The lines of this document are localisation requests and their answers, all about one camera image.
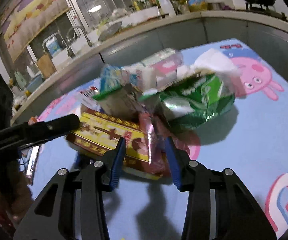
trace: blue tablecloth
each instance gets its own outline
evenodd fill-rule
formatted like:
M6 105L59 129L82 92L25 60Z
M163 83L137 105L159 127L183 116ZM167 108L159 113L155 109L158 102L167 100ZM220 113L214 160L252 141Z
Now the blue tablecloth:
M242 71L234 107L196 130L201 146L196 158L207 168L232 168L264 210L280 237L288 228L288 83L248 46L226 40L182 50L192 64L210 48L221 50ZM53 102L40 116L44 121L73 113L78 91L99 87L98 79ZM46 143L39 155L34 184L36 198L60 168L71 169L77 152L64 138ZM147 181L123 175L113 193L104 193L108 231L112 240L178 240L186 214L188 193L170 179Z

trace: metal screw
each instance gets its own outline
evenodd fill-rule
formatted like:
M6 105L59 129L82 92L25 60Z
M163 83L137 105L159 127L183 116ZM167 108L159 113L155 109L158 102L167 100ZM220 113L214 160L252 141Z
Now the metal screw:
M225 169L224 172L225 172L226 175L229 175L229 176L234 174L232 169Z
M99 167L102 167L102 166L103 166L103 162L97 161L97 162L95 162L93 165L94 165L94 167L99 168Z
M198 162L197 161L189 161L188 165L191 167L197 167Z
M66 169L60 169L57 174L59 174L60 176L63 176L67 173L67 170Z

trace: cutting board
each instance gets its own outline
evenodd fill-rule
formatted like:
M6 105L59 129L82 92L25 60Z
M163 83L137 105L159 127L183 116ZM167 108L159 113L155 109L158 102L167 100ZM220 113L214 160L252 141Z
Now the cutting board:
M45 79L56 71L56 68L48 54L44 54L36 64Z

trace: green snack bag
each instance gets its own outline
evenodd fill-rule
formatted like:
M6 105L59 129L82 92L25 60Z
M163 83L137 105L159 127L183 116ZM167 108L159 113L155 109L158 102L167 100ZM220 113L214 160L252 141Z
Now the green snack bag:
M193 76L141 99L145 106L156 107L156 98L159 111L162 111L173 132L194 130L228 112L235 101L227 81L216 74Z

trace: snack package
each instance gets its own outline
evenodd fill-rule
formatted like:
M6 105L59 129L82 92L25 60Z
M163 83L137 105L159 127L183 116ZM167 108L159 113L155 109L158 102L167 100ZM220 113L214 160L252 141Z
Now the snack package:
M151 172L162 172L164 175L170 175L169 165L166 158L164 140L171 136L175 147L184 150L190 154L189 147L173 135L159 119L158 116L152 116L148 112L139 113L140 129L144 133L145 145L149 156L149 162L153 165Z
M208 69L226 76L240 76L240 69L232 60L221 51L213 48L201 54L190 68L191 70Z
M138 111L143 107L137 102L137 97L141 92L137 87L127 84L125 86L117 86L112 90L93 96L103 110L116 118L127 121L137 120Z
M125 121L82 106L81 126L67 137L71 148L96 160L108 150L115 149L121 136L126 141L124 170L128 173L159 179L164 170L158 163L149 159L144 133L138 123Z
M174 49L164 49L142 60L147 68L156 71L156 86L160 88L177 79L177 68L183 65L183 55Z
M93 99L93 96L98 93L99 91L96 87L90 86L85 90L79 91L75 95L75 98L88 108L100 111L101 109L100 105L97 103L97 101Z
M136 63L125 67L106 65L101 71L100 92L110 91L120 85L132 84L141 90L156 87L156 74L153 68Z
M177 79L177 68L183 65L183 55L174 49L164 49L130 66L106 65L101 71L100 92L119 85L132 84L145 91L160 88Z
M151 91L140 101L155 109L167 120L170 130L194 130L201 124L229 111L235 96L228 79L215 74L192 76L178 81L163 91Z

